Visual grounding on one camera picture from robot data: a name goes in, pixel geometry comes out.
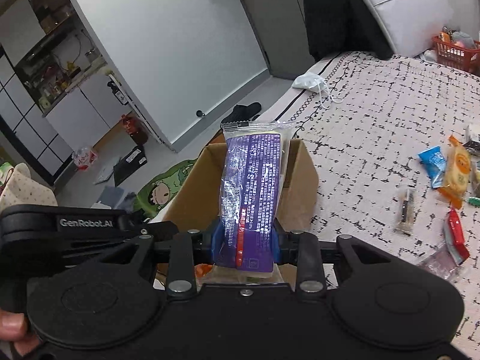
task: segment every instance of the face mask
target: face mask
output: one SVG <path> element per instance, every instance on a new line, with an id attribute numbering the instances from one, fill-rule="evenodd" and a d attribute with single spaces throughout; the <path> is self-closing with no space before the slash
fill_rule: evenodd
<path id="1" fill-rule="evenodd" d="M 293 81 L 292 88 L 308 89 L 309 91 L 318 93 L 320 97 L 322 97 L 322 93 L 324 93 L 327 97 L 326 99 L 330 100 L 332 103 L 340 104 L 343 102 L 343 99 L 336 99 L 332 96 L 323 77 L 315 73 L 307 72 L 298 76 L 295 81 Z M 321 101 L 321 104 L 323 109 L 330 108 L 330 106 L 325 106 L 325 101 Z"/>

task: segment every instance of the snack wrapper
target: snack wrapper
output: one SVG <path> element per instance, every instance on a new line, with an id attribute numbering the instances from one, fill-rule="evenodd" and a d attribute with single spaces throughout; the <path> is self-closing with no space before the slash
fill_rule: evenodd
<path id="1" fill-rule="evenodd" d="M 471 162 L 472 167 L 472 185 L 477 198 L 480 198 L 480 161 Z"/>
<path id="2" fill-rule="evenodd" d="M 480 156 L 480 126 L 469 124 L 465 129 L 465 140 L 463 147 L 470 154 Z"/>
<path id="3" fill-rule="evenodd" d="M 469 185 L 470 154 L 454 136 L 450 136 L 448 140 L 452 147 L 448 152 L 443 185 L 438 191 L 450 200 L 453 207 L 460 209 Z"/>
<path id="4" fill-rule="evenodd" d="M 288 160 L 291 124 L 222 126 L 227 144 L 220 192 L 223 240 L 215 263 L 272 275 L 272 226 Z"/>
<path id="5" fill-rule="evenodd" d="M 411 236 L 414 221 L 413 210 L 415 203 L 415 190 L 411 187 L 404 188 L 400 193 L 400 201 L 402 203 L 402 209 L 399 213 L 398 222 L 394 229 L 405 235 Z"/>
<path id="6" fill-rule="evenodd" d="M 440 151 L 440 146 L 424 150 L 418 153 L 418 156 L 430 178 L 431 187 L 441 187 L 443 185 L 443 173 L 445 173 L 447 168 L 447 161 Z"/>
<path id="7" fill-rule="evenodd" d="M 418 266 L 448 281 L 455 281 L 462 272 L 463 262 L 470 256 L 458 213 L 451 209 L 443 223 L 445 244 Z"/>

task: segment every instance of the white pillow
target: white pillow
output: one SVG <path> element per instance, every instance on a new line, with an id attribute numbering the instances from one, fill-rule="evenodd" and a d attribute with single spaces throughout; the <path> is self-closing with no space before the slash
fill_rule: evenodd
<path id="1" fill-rule="evenodd" d="M 395 54 L 414 57 L 432 46 L 453 15 L 448 0 L 364 0 Z"/>

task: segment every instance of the red snack package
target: red snack package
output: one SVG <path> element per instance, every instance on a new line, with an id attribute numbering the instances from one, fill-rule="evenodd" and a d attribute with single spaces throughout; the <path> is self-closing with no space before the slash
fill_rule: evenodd
<path id="1" fill-rule="evenodd" d="M 448 251 L 455 260 L 455 263 L 459 266 L 468 257 L 470 257 L 470 253 L 465 247 L 465 238 L 463 237 L 463 229 L 462 224 L 460 223 L 460 218 L 453 208 L 445 218 L 445 223 L 443 224 L 443 234 L 445 235 Z"/>

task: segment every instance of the blue snack wrapper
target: blue snack wrapper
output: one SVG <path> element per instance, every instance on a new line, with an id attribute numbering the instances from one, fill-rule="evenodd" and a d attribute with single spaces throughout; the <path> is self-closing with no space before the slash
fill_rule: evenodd
<path id="1" fill-rule="evenodd" d="M 440 146 L 424 150 L 418 153 L 418 156 L 430 178 L 431 187 L 441 187 L 443 185 L 443 173 L 445 173 L 447 168 L 447 161 L 440 152 Z"/>

